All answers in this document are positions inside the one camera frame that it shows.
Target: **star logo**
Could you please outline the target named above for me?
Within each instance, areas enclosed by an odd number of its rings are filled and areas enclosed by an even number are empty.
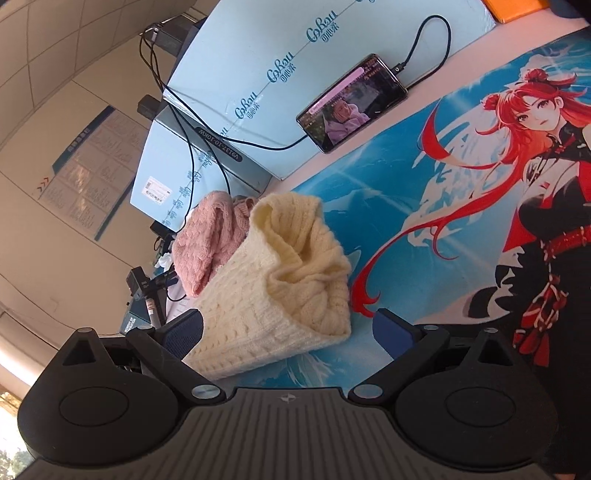
[[[280,400],[283,400],[285,403],[293,402],[297,397],[291,393],[287,393],[279,397]]]

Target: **phone screen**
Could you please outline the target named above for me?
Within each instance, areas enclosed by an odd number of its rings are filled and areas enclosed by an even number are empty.
[[[371,54],[339,79],[296,121],[328,153],[408,96],[386,64]]]

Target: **silver screw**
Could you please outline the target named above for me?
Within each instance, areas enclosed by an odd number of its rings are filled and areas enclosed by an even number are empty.
[[[353,389],[353,393],[359,398],[378,398],[381,397],[384,391],[377,385],[366,383],[357,385]]]
[[[197,385],[191,390],[191,395],[201,400],[216,398],[222,391],[215,385]]]

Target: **hair bun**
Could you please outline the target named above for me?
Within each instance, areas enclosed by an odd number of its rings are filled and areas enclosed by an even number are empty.
[[[482,101],[482,106],[484,110],[496,110],[496,106],[499,105],[499,100],[501,98],[500,93],[493,93],[489,95]]]
[[[547,82],[548,74],[543,69],[529,70],[523,77],[525,82]]]

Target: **white barcode sticker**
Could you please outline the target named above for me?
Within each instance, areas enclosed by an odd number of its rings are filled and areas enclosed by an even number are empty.
[[[158,203],[158,205],[162,205],[170,195],[171,190],[155,178],[150,177],[142,189],[142,193],[149,199]]]

